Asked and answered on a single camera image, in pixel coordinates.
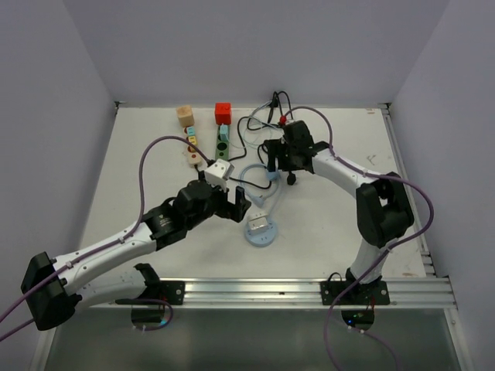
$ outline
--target gray wall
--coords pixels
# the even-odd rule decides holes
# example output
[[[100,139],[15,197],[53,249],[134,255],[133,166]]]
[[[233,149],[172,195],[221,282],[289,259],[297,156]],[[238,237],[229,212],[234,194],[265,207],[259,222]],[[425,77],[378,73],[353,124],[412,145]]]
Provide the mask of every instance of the gray wall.
[[[436,205],[435,266],[483,370],[495,369],[494,18],[493,0],[452,0],[392,105],[406,169]]]
[[[4,311],[30,257],[78,245],[113,125],[113,103],[61,1],[0,2],[0,282]],[[23,304],[0,325],[29,319]],[[0,344],[26,369],[34,325]]]
[[[64,0],[113,96],[132,104],[389,102],[448,0]]]

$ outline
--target purple cable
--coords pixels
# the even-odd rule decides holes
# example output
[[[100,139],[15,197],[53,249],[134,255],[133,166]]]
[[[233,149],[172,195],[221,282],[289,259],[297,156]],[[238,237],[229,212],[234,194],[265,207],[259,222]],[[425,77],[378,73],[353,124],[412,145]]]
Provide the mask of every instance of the purple cable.
[[[136,299],[136,300],[142,301],[143,303],[156,303],[156,304],[165,305],[168,309],[170,309],[169,319],[167,319],[165,323],[162,323],[160,326],[156,326],[156,327],[150,327],[150,328],[144,327],[144,328],[142,328],[142,331],[148,332],[148,331],[161,330],[162,328],[169,325],[169,323],[172,321],[173,309],[172,309],[172,306],[168,302],[166,302],[165,300],[160,300],[160,299]]]
[[[358,168],[358,167],[350,164],[349,162],[347,162],[343,158],[339,157],[335,153],[335,150],[333,149],[333,130],[332,130],[332,125],[330,124],[330,121],[328,120],[328,118],[321,111],[319,111],[319,110],[317,110],[317,109],[315,109],[313,107],[309,107],[309,106],[298,106],[298,107],[292,108],[290,111],[287,111],[285,113],[285,116],[287,116],[289,113],[291,113],[293,111],[301,110],[301,109],[314,112],[314,113],[318,114],[325,121],[326,126],[328,126],[328,129],[329,129],[329,152],[330,152],[330,154],[333,157],[335,157],[335,159],[338,162],[340,162],[342,165],[346,166],[350,170],[353,170],[354,172],[356,172],[358,174],[361,174],[362,176],[366,176],[366,177],[370,177],[370,178],[376,178],[376,179],[389,180],[391,182],[400,182],[400,183],[403,183],[403,184],[405,184],[405,185],[413,188],[415,191],[417,191],[425,199],[426,203],[428,204],[428,209],[429,209],[429,213],[430,213],[429,214],[428,221],[426,222],[426,224],[420,230],[418,230],[416,233],[413,233],[409,237],[405,237],[404,239],[391,244],[386,250],[384,250],[384,252],[372,263],[372,265],[362,275],[360,275],[344,291],[342,291],[340,294],[338,294],[337,297],[333,300],[332,304],[330,305],[330,308],[329,308],[328,312],[326,313],[325,327],[323,328],[323,338],[325,340],[326,352],[327,352],[330,360],[332,361],[333,365],[337,368],[337,370],[342,371],[341,365],[336,360],[334,354],[332,353],[332,349],[330,348],[330,343],[329,343],[329,338],[328,338],[328,331],[327,331],[328,325],[329,325],[329,320],[330,320],[330,318],[332,316],[333,309],[334,309],[336,303],[338,303],[339,300],[345,294],[347,294],[349,291],[351,291],[353,288],[355,288],[359,284],[359,282],[361,282],[383,259],[385,259],[385,257],[387,257],[387,255],[390,253],[390,251],[392,251],[392,249],[394,249],[397,246],[402,245],[403,243],[406,243],[406,242],[408,242],[410,240],[413,240],[414,238],[416,238],[418,236],[421,236],[424,232],[426,232],[426,230],[428,230],[428,228],[433,223],[433,218],[435,217],[435,208],[433,207],[433,203],[430,200],[430,198],[428,197],[428,195],[425,193],[425,191],[423,191],[421,188],[419,188],[419,186],[417,186],[413,182],[410,182],[410,181],[408,181],[406,179],[399,178],[399,177],[396,177],[396,176],[382,175],[382,174],[372,174],[372,173],[369,173],[369,172],[365,172],[365,171],[361,170],[360,168]],[[398,358],[397,354],[394,352],[394,350],[383,339],[381,339],[379,336],[373,335],[373,334],[368,333],[368,332],[365,332],[364,334],[370,336],[372,339],[375,339],[376,341],[378,341],[379,343],[381,343],[385,348],[387,348],[388,351],[394,357],[395,368],[396,369],[399,369],[399,370],[400,369],[403,369],[402,368],[401,361]]]
[[[144,168],[146,156],[148,155],[149,151],[153,148],[154,145],[156,145],[157,143],[159,143],[161,141],[167,140],[167,139],[174,139],[176,141],[181,141],[181,142],[183,142],[183,143],[185,143],[187,145],[190,145],[191,147],[193,147],[196,150],[196,152],[202,158],[204,158],[204,160],[206,162],[209,161],[208,157],[206,157],[206,155],[198,147],[196,147],[194,144],[188,142],[184,138],[181,138],[181,137],[178,137],[178,136],[175,136],[175,135],[165,135],[163,137],[157,138],[154,141],[152,141],[148,145],[148,147],[146,147],[145,151],[143,152],[143,154],[141,156],[141,161],[139,162],[138,179],[139,179],[139,195],[140,195],[140,201],[141,201],[141,204],[140,204],[140,207],[139,207],[139,216],[138,216],[138,219],[136,221],[136,224],[132,227],[132,229],[129,230],[122,237],[124,240],[126,240],[127,238],[129,238],[129,236],[131,236],[132,234],[134,234],[134,232],[138,229],[139,224],[141,224],[142,215],[144,214],[144,211],[145,211],[145,187],[144,187],[142,173],[143,173],[143,168]],[[82,261],[83,259],[86,259],[87,257],[90,257],[92,255],[95,255],[95,254],[103,251],[103,250],[106,250],[109,247],[113,247],[114,245],[116,245],[116,244],[118,244],[120,242],[121,241],[119,239],[113,240],[111,242],[108,242],[105,245],[102,245],[102,246],[98,247],[97,249],[94,249],[92,251],[88,251],[87,253],[80,255],[79,257],[77,257],[74,260],[72,260],[70,262],[70,264],[72,264],[72,266],[73,266],[73,265],[79,263],[80,261]],[[2,323],[12,313],[12,311],[14,309],[16,309],[17,307],[19,307],[24,300],[26,300],[34,292],[38,291],[40,288],[42,288],[43,286],[45,286],[46,284],[48,284],[49,282],[51,282],[51,280],[53,280],[55,277],[57,277],[59,274],[63,273],[67,269],[69,269],[69,267],[67,265],[64,265],[63,267],[61,267],[58,270],[54,271],[50,276],[48,276],[47,278],[45,278],[44,280],[42,280],[41,282],[39,282],[33,288],[31,288],[30,290],[28,290],[23,296],[21,296],[19,299],[17,299],[14,302],[14,304],[12,304],[10,307],[8,307],[7,310],[4,313],[2,313],[2,315],[0,316],[0,323]],[[10,335],[13,335],[14,333],[16,333],[18,330],[20,330],[21,328],[25,327],[26,325],[27,325],[27,322],[24,324],[24,326],[22,326],[22,327],[19,326],[18,328],[14,328],[14,330],[12,330],[12,331],[8,332],[7,334],[5,334],[6,336],[4,335],[4,336],[0,337],[0,342],[3,341],[3,340],[5,340],[5,339],[7,339]]]

